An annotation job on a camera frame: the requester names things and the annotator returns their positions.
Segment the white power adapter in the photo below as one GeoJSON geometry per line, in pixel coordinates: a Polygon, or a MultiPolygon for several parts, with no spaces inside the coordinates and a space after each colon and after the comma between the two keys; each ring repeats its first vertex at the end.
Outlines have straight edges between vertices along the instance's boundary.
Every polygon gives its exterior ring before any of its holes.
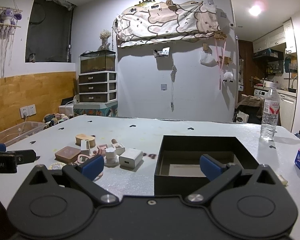
{"type": "Polygon", "coordinates": [[[119,156],[119,163],[122,167],[134,169],[142,161],[143,152],[134,148],[128,148],[119,156]]]}

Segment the clear plastic bin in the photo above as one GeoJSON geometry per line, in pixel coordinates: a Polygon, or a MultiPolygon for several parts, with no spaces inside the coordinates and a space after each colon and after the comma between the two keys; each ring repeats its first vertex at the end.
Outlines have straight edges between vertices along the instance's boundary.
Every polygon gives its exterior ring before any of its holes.
{"type": "Polygon", "coordinates": [[[45,127],[43,122],[25,121],[22,124],[15,125],[0,132],[0,144],[11,146],[25,138],[28,138],[40,131],[45,127]]]}

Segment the clear water bottle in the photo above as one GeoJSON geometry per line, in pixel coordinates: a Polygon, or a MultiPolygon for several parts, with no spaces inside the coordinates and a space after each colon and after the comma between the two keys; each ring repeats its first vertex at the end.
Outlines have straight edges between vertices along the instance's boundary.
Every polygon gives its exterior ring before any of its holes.
{"type": "Polygon", "coordinates": [[[269,91],[264,97],[260,137],[264,141],[272,141],[276,132],[280,112],[280,96],[276,83],[271,82],[269,91]]]}

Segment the beige scoop with handle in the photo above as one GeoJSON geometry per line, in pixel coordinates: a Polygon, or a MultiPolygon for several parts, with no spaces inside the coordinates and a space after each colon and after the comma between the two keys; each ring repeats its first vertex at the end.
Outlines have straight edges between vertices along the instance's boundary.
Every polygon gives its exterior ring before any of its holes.
{"type": "Polygon", "coordinates": [[[77,157],[77,162],[82,164],[93,157],[103,157],[106,167],[115,167],[119,165],[119,159],[115,152],[115,148],[107,148],[106,145],[95,146],[90,148],[89,142],[81,142],[81,153],[77,157]]]}

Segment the round cream tin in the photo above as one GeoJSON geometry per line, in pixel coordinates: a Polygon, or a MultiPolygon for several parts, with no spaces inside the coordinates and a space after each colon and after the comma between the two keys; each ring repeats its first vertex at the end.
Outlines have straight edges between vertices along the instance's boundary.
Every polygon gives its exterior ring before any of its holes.
{"type": "Polygon", "coordinates": [[[49,166],[49,170],[61,170],[66,164],[65,163],[53,163],[49,166]]]}

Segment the pink scissors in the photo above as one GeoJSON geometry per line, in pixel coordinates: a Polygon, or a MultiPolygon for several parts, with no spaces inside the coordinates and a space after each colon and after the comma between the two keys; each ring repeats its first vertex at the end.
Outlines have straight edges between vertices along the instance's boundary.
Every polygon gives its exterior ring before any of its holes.
{"type": "Polygon", "coordinates": [[[79,154],[78,171],[91,181],[99,180],[103,176],[105,155],[105,145],[97,146],[92,155],[79,154]]]}

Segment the white plush on wall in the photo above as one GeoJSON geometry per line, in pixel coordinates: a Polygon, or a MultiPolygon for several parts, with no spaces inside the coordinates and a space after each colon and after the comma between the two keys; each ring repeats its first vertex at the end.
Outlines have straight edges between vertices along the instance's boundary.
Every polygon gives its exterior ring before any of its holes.
{"type": "Polygon", "coordinates": [[[233,74],[233,72],[226,71],[223,74],[223,82],[232,83],[233,81],[234,81],[234,74],[233,74]]]}

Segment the glass fish tank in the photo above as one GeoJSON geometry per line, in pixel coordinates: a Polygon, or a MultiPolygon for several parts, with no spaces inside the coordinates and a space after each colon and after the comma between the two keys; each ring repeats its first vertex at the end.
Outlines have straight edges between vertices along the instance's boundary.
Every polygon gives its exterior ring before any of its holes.
{"type": "Polygon", "coordinates": [[[101,71],[114,71],[116,53],[110,50],[88,51],[80,55],[81,74],[101,71]]]}

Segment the wall power socket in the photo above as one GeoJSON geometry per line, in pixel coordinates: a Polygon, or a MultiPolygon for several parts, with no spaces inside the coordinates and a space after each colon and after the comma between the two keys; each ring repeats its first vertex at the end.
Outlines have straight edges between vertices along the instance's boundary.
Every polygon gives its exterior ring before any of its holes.
{"type": "Polygon", "coordinates": [[[33,116],[33,115],[36,115],[36,113],[37,113],[35,104],[20,107],[19,110],[20,110],[21,118],[26,118],[28,116],[33,116]]]}

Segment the gel polish bottle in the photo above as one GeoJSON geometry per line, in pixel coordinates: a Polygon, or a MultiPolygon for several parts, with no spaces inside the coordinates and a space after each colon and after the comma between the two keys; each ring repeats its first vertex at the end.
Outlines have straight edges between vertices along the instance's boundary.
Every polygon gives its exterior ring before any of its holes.
{"type": "Polygon", "coordinates": [[[115,148],[115,152],[117,155],[121,155],[126,151],[125,146],[119,143],[116,139],[111,140],[111,145],[113,148],[115,148]]]}

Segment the purple plush toy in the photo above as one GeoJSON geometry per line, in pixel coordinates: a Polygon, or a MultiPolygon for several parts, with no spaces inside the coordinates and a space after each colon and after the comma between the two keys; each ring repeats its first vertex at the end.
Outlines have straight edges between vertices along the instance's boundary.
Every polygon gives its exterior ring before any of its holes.
{"type": "Polygon", "coordinates": [[[14,12],[12,9],[7,8],[0,14],[0,23],[16,25],[16,21],[22,19],[22,14],[19,12],[14,12]]]}

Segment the patterned hanging cloth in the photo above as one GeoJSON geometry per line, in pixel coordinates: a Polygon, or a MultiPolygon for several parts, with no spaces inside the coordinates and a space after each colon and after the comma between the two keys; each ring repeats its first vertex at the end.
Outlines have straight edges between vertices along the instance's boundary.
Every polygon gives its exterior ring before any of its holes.
{"type": "Polygon", "coordinates": [[[209,39],[221,31],[215,5],[171,0],[127,8],[116,16],[113,28],[119,48],[209,39]]]}

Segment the oval wooden block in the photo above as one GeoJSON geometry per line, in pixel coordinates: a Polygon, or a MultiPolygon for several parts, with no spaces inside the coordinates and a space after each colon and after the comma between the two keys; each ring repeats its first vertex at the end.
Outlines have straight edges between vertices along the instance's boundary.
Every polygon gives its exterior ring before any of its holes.
{"type": "Polygon", "coordinates": [[[88,141],[90,148],[94,148],[96,146],[95,137],[92,135],[86,135],[86,134],[78,134],[75,136],[76,142],[75,144],[77,146],[81,146],[81,142],[88,141]]]}

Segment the black drawer cabinet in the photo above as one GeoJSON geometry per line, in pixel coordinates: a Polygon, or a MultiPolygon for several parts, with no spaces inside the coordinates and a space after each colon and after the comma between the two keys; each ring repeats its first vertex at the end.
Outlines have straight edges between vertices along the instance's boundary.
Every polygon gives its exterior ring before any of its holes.
{"type": "Polygon", "coordinates": [[[79,74],[80,103],[110,103],[117,101],[117,72],[101,71],[79,74]]]}

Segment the black storage box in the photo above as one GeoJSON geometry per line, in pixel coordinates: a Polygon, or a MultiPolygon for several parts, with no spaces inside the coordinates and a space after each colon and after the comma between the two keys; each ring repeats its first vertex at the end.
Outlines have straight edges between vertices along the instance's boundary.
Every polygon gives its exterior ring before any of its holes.
{"type": "Polygon", "coordinates": [[[184,197],[222,174],[228,163],[258,167],[236,137],[165,135],[154,173],[154,194],[184,197]]]}

